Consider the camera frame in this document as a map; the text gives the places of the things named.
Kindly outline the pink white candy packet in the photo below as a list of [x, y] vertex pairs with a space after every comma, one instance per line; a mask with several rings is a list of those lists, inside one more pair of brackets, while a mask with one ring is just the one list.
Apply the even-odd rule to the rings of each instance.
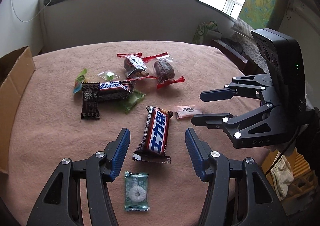
[[193, 117], [194, 115], [202, 114], [200, 108], [195, 105], [188, 106], [177, 106], [174, 110], [177, 115], [177, 119], [182, 119], [186, 117]]

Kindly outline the large Snickers bar Chinese text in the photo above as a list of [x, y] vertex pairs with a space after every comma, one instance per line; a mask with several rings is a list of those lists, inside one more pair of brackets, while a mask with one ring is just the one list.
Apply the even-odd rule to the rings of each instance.
[[141, 143], [133, 152], [134, 161], [171, 164], [171, 157], [166, 155], [170, 119], [173, 112], [147, 106], [148, 115]]

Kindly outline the green mint candy packet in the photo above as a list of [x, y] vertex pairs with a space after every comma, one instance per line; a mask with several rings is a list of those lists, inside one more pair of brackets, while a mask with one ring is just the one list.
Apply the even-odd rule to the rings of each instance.
[[125, 172], [125, 211], [146, 212], [150, 210], [148, 178], [149, 174], [145, 172]]

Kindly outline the red clear date packet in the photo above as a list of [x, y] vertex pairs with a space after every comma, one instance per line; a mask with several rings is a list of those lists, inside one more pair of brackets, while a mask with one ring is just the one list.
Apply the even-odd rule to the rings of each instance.
[[157, 79], [157, 89], [185, 81], [185, 78], [176, 68], [174, 59], [167, 52], [143, 57], [143, 61], [151, 70], [152, 76]]
[[147, 78], [157, 79], [143, 60], [142, 53], [118, 53], [118, 58], [123, 59], [123, 66], [125, 69], [125, 76], [128, 81], [144, 80]]

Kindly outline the Snickers bar English text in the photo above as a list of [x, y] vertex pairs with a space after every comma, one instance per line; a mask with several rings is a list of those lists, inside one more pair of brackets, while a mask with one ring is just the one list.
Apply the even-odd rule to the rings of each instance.
[[131, 81], [111, 81], [100, 83], [99, 89], [99, 101], [114, 101], [128, 98], [134, 90], [134, 85]]

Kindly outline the black small snack packet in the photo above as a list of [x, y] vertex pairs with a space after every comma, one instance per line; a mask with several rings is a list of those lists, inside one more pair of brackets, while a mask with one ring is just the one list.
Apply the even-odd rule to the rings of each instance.
[[81, 118], [85, 120], [99, 120], [98, 99], [100, 83], [82, 83], [82, 109]]

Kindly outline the green orange candy wrapper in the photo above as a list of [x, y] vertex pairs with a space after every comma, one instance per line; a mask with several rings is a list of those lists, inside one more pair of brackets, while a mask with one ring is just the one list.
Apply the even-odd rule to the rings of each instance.
[[79, 91], [81, 91], [82, 88], [82, 82], [85, 81], [86, 79], [86, 74], [87, 74], [87, 69], [84, 68], [80, 74], [78, 74], [77, 78], [75, 79], [74, 82], [74, 89], [73, 89], [73, 94], [78, 93]]

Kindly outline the clear wrapper green candy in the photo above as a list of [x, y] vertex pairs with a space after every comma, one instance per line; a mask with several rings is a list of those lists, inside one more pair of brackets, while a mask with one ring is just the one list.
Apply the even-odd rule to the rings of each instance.
[[114, 73], [113, 71], [103, 71], [103, 72], [97, 74], [97, 76], [107, 82], [110, 82], [110, 81], [116, 80], [117, 78], [120, 78], [120, 76], [117, 75], [116, 73]]

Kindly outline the dark side table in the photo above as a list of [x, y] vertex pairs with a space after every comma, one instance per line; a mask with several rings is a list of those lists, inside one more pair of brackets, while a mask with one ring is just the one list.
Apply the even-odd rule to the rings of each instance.
[[209, 45], [218, 48], [244, 75], [264, 73], [264, 71], [255, 62], [247, 59], [221, 40], [212, 39]]

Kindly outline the white lace cloth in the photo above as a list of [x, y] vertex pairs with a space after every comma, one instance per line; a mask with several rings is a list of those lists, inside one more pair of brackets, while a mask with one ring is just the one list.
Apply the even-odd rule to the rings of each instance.
[[233, 35], [231, 36], [231, 40], [239, 42], [243, 48], [245, 56], [247, 56], [249, 60], [253, 61], [260, 69], [268, 74], [269, 71], [267, 63], [261, 56], [256, 42], [251, 34], [251, 31], [254, 30], [254, 28], [238, 17], [231, 29], [234, 31]]

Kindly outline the yellow wooden crate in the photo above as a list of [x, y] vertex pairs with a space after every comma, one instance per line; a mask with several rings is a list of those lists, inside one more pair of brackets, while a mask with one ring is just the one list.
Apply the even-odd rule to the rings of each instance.
[[[268, 170], [272, 170], [274, 165], [277, 163], [277, 158], [279, 156], [280, 152], [278, 151], [270, 152], [262, 164], [263, 171], [267, 172]], [[287, 196], [282, 200], [289, 201], [291, 199], [297, 199], [314, 190], [318, 185], [318, 179], [314, 171], [310, 168], [309, 163], [296, 150], [294, 150], [290, 156], [285, 157], [290, 163], [294, 177], [293, 182], [289, 186]], [[274, 189], [270, 171], [266, 177]]]

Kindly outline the green printed carton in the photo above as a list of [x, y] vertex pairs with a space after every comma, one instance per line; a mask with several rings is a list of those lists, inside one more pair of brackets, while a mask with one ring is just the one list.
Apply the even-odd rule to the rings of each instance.
[[209, 45], [212, 40], [222, 38], [217, 22], [203, 22], [198, 25], [192, 43], [197, 45]]

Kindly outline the brown cardboard box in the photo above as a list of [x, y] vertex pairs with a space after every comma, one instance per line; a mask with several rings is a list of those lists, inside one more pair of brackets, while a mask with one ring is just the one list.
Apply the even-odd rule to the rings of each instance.
[[15, 115], [35, 71], [30, 47], [14, 50], [1, 58], [1, 173], [8, 174], [9, 147]]

